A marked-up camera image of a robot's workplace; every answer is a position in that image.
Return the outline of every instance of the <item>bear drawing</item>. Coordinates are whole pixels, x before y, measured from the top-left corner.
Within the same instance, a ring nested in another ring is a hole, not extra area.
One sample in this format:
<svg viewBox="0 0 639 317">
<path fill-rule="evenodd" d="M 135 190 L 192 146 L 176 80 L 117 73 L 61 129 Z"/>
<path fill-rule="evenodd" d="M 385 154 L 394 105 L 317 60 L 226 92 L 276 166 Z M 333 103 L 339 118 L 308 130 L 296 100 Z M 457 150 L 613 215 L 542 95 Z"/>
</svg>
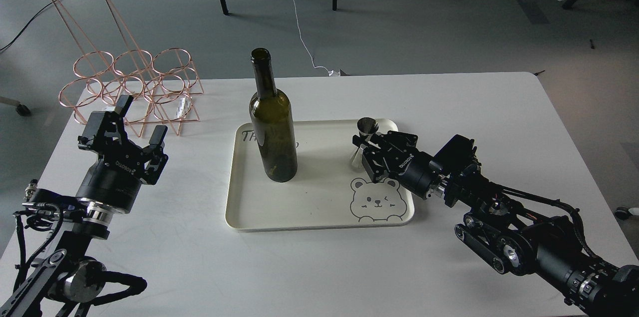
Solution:
<svg viewBox="0 0 639 317">
<path fill-rule="evenodd" d="M 356 178 L 351 181 L 351 188 L 354 191 L 351 212 L 359 222 L 367 217 L 373 221 L 388 221 L 393 216 L 402 220 L 408 209 L 395 180 L 372 183 Z"/>
</svg>

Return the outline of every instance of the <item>jigger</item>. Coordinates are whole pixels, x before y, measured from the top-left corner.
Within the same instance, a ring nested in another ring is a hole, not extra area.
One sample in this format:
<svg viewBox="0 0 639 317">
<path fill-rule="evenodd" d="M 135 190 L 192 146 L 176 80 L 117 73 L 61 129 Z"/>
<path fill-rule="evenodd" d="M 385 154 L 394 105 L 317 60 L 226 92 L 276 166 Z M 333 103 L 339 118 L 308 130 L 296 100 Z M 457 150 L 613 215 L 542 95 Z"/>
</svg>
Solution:
<svg viewBox="0 0 639 317">
<path fill-rule="evenodd" d="M 370 140 L 370 136 L 377 132 L 379 129 L 379 125 L 375 119 L 371 119 L 370 117 L 362 117 L 357 121 L 357 129 L 360 135 L 360 138 L 368 142 Z M 360 146 L 356 146 L 355 151 L 351 155 L 351 168 L 356 172 L 363 171 L 363 165 L 361 164 L 361 149 Z"/>
</svg>

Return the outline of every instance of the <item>dark green glass bottle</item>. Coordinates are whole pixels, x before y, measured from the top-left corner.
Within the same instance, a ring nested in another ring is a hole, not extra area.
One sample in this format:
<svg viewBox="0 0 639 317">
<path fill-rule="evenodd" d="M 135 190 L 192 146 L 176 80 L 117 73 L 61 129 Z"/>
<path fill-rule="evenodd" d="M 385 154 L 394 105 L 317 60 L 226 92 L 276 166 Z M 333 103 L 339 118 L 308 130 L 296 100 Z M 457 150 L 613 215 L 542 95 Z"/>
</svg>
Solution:
<svg viewBox="0 0 639 317">
<path fill-rule="evenodd" d="M 271 55 L 265 48 L 251 51 L 258 92 L 251 98 L 249 114 L 267 176 L 286 182 L 297 172 L 293 114 L 288 97 L 276 88 Z"/>
</svg>

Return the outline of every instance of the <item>serving tray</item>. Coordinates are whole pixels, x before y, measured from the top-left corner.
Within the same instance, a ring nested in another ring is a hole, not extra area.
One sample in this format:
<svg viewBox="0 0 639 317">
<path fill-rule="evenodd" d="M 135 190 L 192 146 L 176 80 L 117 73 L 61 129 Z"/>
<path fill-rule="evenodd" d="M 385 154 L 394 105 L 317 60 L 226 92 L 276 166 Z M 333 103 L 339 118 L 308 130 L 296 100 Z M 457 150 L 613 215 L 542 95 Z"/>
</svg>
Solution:
<svg viewBox="0 0 639 317">
<path fill-rule="evenodd" d="M 397 131 L 378 119 L 379 131 Z M 413 217 L 408 190 L 395 180 L 372 183 L 351 167 L 357 120 L 294 122 L 297 174 L 270 180 L 250 123 L 235 133 L 226 222 L 240 231 L 401 226 Z"/>
</svg>

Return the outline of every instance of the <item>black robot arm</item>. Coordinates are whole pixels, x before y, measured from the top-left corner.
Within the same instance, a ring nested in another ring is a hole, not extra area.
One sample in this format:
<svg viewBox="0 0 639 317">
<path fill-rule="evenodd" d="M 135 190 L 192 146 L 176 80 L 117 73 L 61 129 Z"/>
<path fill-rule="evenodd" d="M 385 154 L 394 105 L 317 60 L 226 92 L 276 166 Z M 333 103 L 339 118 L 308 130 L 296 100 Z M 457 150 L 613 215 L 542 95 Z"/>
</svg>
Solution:
<svg viewBox="0 0 639 317">
<path fill-rule="evenodd" d="M 14 213 L 20 245 L 20 263 L 13 295 L 0 308 L 2 317 L 40 317 L 42 299 L 64 303 L 57 317 L 66 317 L 76 307 L 76 317 L 87 315 L 90 306 L 111 303 L 140 294 L 143 278 L 107 271 L 86 256 L 93 238 L 105 240 L 114 213 L 130 212 L 142 184 L 154 185 L 168 156 L 164 153 L 166 126 L 156 126 L 146 148 L 128 140 L 124 116 L 133 98 L 121 96 L 112 111 L 93 112 L 78 147 L 98 155 L 75 197 L 37 188 L 32 180 L 25 191 L 24 210 Z M 25 254 L 22 218 L 26 227 L 51 231 L 29 257 Z M 27 278 L 31 267 L 34 271 Z M 127 288 L 98 296 L 106 283 Z"/>
<path fill-rule="evenodd" d="M 353 136 L 372 182 L 392 178 L 426 199 L 438 196 L 452 207 L 470 207 L 455 235 L 500 274 L 538 274 L 559 290 L 566 304 L 590 317 L 639 316 L 639 267 L 618 268 L 585 242 L 577 209 L 504 187 L 481 174 L 474 141 L 455 135 L 434 156 L 417 149 L 417 135 L 388 131 L 369 140 Z M 519 199 L 561 208 L 567 215 L 546 217 Z"/>
</svg>

